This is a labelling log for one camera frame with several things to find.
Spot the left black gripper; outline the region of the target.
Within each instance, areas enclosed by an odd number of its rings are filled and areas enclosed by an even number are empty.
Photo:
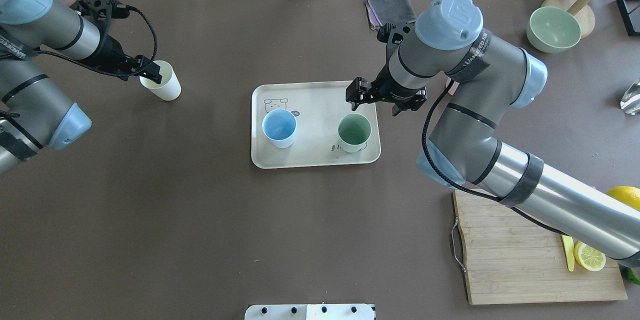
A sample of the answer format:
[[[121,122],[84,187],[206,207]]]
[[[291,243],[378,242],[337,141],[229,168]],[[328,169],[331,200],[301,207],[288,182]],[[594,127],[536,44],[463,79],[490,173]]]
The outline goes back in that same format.
[[[80,62],[95,69],[96,72],[118,77],[127,81],[130,76],[141,76],[160,85],[163,80],[160,65],[154,62],[158,51],[158,37],[146,15],[131,5],[118,0],[80,0],[77,10],[89,20],[99,31],[99,42],[96,50]],[[121,44],[109,35],[112,19],[126,19],[130,12],[139,14],[147,24],[153,38],[151,58],[146,56],[126,55]]]

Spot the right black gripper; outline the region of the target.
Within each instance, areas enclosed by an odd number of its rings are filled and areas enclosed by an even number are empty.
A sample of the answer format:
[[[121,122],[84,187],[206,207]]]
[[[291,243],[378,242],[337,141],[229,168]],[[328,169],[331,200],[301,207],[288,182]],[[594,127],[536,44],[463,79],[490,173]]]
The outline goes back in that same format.
[[[418,111],[426,102],[426,77],[407,70],[399,54],[400,45],[413,30],[414,23],[387,23],[377,31],[377,40],[385,44],[386,63],[371,83],[356,77],[347,86],[350,110],[355,112],[362,104],[389,102],[394,104],[391,115],[397,117],[404,111]]]

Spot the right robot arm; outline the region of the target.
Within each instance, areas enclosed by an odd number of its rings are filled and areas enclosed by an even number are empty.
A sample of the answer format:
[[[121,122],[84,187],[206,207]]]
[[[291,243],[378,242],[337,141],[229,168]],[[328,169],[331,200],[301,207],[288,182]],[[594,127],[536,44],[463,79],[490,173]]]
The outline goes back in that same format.
[[[345,91],[352,110],[388,102],[393,114],[419,110],[437,75],[457,89],[427,114],[417,163],[430,178],[492,200],[529,222],[584,242],[627,268],[639,267],[639,211],[498,138],[509,110],[531,104],[547,67],[485,28],[473,0],[434,0],[388,53],[373,81]]]

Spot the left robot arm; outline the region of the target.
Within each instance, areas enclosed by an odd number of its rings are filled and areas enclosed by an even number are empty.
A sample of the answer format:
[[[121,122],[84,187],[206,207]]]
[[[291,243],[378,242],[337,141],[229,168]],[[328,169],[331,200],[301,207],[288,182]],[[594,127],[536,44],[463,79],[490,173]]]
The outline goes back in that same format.
[[[45,74],[34,58],[46,53],[123,81],[142,76],[162,81],[153,58],[126,55],[109,35],[112,19],[125,19],[135,7],[116,0],[82,0],[76,10],[59,0],[1,0],[0,172],[29,161],[40,149],[61,150],[75,142],[92,121]]]

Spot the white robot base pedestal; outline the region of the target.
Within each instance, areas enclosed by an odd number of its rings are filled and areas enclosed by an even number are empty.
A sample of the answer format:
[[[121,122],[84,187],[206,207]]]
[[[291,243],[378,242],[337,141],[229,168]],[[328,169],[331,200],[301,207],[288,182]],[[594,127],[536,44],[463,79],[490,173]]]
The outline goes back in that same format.
[[[375,320],[375,306],[366,303],[254,304],[245,320]]]

